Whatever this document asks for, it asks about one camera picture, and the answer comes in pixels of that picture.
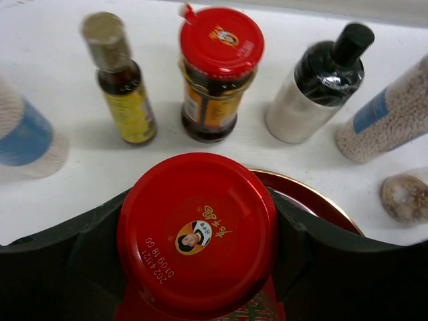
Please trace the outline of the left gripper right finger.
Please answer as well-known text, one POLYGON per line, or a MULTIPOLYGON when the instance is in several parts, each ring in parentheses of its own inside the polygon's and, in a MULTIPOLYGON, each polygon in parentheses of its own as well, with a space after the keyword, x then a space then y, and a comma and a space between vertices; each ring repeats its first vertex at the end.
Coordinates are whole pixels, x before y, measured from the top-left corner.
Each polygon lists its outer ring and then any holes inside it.
POLYGON ((427 242, 363 237, 276 192, 279 243, 272 278, 288 320, 426 320, 427 242))

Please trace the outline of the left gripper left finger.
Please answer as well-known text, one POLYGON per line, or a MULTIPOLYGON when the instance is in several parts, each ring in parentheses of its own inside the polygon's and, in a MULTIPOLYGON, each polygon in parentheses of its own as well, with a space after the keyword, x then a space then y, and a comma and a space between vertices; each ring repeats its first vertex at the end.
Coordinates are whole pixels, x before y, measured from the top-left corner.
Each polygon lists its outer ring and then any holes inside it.
POLYGON ((127 194, 1 247, 1 319, 114 320, 128 283, 116 240, 127 194))

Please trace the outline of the silver lid jar blue label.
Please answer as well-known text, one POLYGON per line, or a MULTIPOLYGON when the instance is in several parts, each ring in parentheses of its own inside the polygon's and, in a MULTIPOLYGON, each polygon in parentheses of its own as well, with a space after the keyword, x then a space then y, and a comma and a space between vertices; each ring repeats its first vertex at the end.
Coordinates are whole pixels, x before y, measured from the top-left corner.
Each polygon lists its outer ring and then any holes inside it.
POLYGON ((67 138, 1 79, 1 164, 28 177, 44 178, 57 173, 68 156, 67 138))

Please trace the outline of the small yellow label oil bottle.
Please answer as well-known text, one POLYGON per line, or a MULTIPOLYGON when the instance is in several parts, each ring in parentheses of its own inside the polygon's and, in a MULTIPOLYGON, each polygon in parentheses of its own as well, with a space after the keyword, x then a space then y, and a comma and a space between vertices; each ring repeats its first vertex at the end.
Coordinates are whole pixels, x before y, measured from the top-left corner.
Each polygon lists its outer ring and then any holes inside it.
POLYGON ((117 15, 100 11, 83 18, 80 32, 121 139, 134 146, 148 144, 157 134, 157 124, 124 23, 117 15))

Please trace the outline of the red lid chili sauce jar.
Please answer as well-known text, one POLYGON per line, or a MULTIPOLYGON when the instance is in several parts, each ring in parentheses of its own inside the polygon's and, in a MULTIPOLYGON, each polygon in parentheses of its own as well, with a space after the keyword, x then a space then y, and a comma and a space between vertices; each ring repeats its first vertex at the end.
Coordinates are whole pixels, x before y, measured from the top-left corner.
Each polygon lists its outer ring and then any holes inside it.
POLYGON ((244 92, 251 86, 264 51, 257 23, 226 8, 181 9, 179 67, 185 82, 181 121, 202 143, 222 141, 233 131, 244 92))

